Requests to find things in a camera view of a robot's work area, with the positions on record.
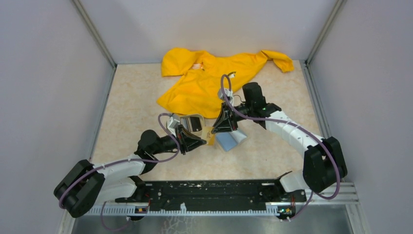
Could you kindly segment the gold credit card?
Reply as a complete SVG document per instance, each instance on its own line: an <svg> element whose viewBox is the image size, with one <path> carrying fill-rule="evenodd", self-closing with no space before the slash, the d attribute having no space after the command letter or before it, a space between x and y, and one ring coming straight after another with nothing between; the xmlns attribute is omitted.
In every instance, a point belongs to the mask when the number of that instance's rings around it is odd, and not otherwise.
<svg viewBox="0 0 413 234"><path fill-rule="evenodd" d="M215 142L215 135L212 133L213 127L205 126L201 132L201 139L206 141L206 145L213 146Z"/></svg>

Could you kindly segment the beige card holder wallet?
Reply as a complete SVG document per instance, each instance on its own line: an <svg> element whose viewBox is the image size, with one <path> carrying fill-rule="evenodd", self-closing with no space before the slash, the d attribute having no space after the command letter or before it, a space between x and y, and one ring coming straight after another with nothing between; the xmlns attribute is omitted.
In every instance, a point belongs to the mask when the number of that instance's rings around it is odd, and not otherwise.
<svg viewBox="0 0 413 234"><path fill-rule="evenodd" d="M225 152L232 150L233 148L241 144L245 139L247 139L247 135L242 130L217 133L215 135L216 142Z"/></svg>

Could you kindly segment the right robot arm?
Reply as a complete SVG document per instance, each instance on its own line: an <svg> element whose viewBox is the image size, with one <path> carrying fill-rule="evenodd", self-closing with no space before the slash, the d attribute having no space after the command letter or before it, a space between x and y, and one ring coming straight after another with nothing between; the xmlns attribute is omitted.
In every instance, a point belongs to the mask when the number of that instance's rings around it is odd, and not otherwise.
<svg viewBox="0 0 413 234"><path fill-rule="evenodd" d="M280 184L275 186L274 194L278 200L287 201L296 190L311 189L321 193L347 176L341 145L336 138L323 138L301 127L281 107L266 101L258 83L247 83L242 90L245 101L238 106L232 106L231 90L222 88L218 91L223 102L212 133L235 132L239 121L249 119L279 135L302 155L303 169L282 175Z"/></svg>

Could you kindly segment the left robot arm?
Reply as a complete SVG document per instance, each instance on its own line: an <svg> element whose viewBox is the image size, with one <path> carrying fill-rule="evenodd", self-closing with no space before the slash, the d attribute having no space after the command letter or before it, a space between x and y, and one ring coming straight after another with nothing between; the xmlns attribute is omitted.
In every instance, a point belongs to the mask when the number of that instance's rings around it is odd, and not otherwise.
<svg viewBox="0 0 413 234"><path fill-rule="evenodd" d="M146 130L141 134L137 150L125 159L101 165L80 160L55 187L53 194L60 208L74 218L107 201L126 199L139 202L145 198L146 188L138 176L150 172L159 163L167 162L166 159L157 159L157 154L184 155L206 143L181 124L175 127L174 134L167 132L163 137L154 130Z"/></svg>

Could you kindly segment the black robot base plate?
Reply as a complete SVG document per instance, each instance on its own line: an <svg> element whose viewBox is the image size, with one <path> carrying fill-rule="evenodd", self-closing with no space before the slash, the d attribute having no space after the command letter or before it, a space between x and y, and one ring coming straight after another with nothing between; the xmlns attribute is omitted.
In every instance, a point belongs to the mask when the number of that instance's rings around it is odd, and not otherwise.
<svg viewBox="0 0 413 234"><path fill-rule="evenodd" d="M292 218L296 203L307 201L305 190L285 192L279 178L241 180L143 181L136 200L116 203L147 203L143 213L200 215L275 215Z"/></svg>

